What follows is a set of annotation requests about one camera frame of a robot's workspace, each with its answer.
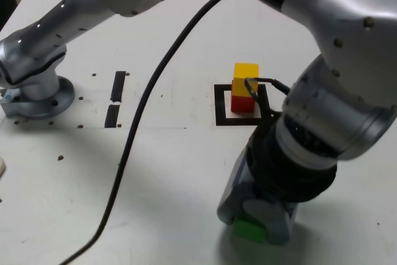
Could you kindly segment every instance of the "black tape strip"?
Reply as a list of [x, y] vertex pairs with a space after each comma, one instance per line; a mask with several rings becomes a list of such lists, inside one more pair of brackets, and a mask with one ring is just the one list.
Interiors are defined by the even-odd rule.
[[124, 88], [124, 81], [125, 81], [125, 71], [116, 71], [114, 76], [112, 94], [110, 96], [110, 100], [112, 102], [121, 102], [123, 96], [123, 88]]
[[107, 108], [105, 128], [117, 126], [117, 117], [119, 110], [120, 105], [109, 105], [109, 108]]
[[215, 98], [216, 126], [259, 125], [262, 118], [268, 117], [271, 114], [266, 87], [264, 84], [258, 85], [258, 98], [262, 107], [262, 118], [226, 118], [225, 91], [231, 91], [231, 84], [214, 84], [213, 89]]

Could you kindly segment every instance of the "green block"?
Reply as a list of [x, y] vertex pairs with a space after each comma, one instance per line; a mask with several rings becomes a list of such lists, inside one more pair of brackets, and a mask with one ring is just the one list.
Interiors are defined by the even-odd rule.
[[256, 243], [263, 243], [266, 241], [265, 227], [239, 218], [233, 223], [233, 234]]

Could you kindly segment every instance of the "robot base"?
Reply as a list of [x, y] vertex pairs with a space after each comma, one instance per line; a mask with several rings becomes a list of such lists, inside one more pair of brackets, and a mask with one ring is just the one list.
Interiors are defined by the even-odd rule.
[[0, 101], [6, 116], [25, 119], [47, 119], [65, 111], [74, 101], [75, 93], [71, 81], [59, 76], [59, 90], [41, 101], [26, 98], [20, 89], [8, 89]]

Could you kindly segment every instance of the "black cable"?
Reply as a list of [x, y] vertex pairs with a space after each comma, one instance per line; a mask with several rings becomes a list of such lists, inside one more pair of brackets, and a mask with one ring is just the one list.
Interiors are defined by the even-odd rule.
[[259, 104], [259, 98], [258, 95], [252, 90], [251, 85], [249, 82], [263, 82], [263, 83], [271, 83], [277, 90], [281, 91], [284, 93], [286, 96], [288, 93], [290, 93], [290, 88], [281, 83], [280, 81], [276, 79], [270, 79], [270, 78], [245, 78], [244, 79], [244, 85], [246, 89], [248, 90], [249, 95]]
[[124, 147], [123, 155], [120, 160], [120, 165], [118, 166], [117, 174], [115, 177], [115, 181], [112, 187], [112, 191], [110, 192], [109, 200], [105, 208], [104, 215], [102, 217], [102, 220], [100, 221], [100, 224], [98, 226], [97, 231], [95, 232], [94, 236], [82, 247], [80, 248], [77, 252], [72, 254], [70, 257], [68, 257], [66, 260], [64, 260], [60, 265], [67, 265], [71, 261], [75, 260], [77, 257], [85, 253], [100, 237], [102, 232], [104, 231], [104, 228], [106, 226], [106, 223], [110, 217], [110, 213], [112, 211], [113, 205], [115, 203], [116, 197], [117, 197], [117, 192], [120, 187], [120, 183], [123, 178], [123, 173], [124, 169], [127, 165], [128, 157], [130, 156], [131, 148], [132, 148], [132, 143], [134, 141], [136, 131], [138, 129], [139, 122], [141, 120], [143, 110], [145, 109], [145, 105], [149, 99], [149, 96], [151, 94], [151, 91], [154, 88], [154, 85], [156, 84], [157, 80], [159, 79], [161, 73], [164, 71], [166, 68], [167, 64], [171, 60], [171, 58], [174, 56], [175, 52], [178, 50], [180, 45], [183, 43], [183, 41], [186, 39], [188, 34], [192, 31], [192, 29], [197, 25], [197, 23], [201, 20], [201, 18], [211, 9], [213, 8], [216, 4], [218, 4], [221, 0], [209, 0], [199, 11], [194, 15], [193, 19], [190, 20], [190, 22], [186, 25], [186, 27], [183, 29], [181, 34], [178, 36], [176, 41], [172, 44], [171, 48], [168, 50], [164, 58], [161, 60], [160, 64], [158, 67], [155, 69], [152, 77], [149, 80], [148, 85], [145, 88], [145, 91], [143, 92], [142, 98], [139, 101], [138, 108], [136, 109], [134, 119], [131, 124], [130, 132], [128, 133], [127, 137], [127, 142]]

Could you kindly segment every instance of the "stacked blocks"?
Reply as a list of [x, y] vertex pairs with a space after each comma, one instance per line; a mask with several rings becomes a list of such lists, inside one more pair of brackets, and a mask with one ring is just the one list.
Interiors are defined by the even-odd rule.
[[[252, 63], [236, 63], [231, 83], [231, 111], [234, 113], [253, 113], [255, 100], [244, 85], [245, 78], [259, 76], [259, 66]], [[250, 82], [252, 90], [257, 92], [258, 82]]]

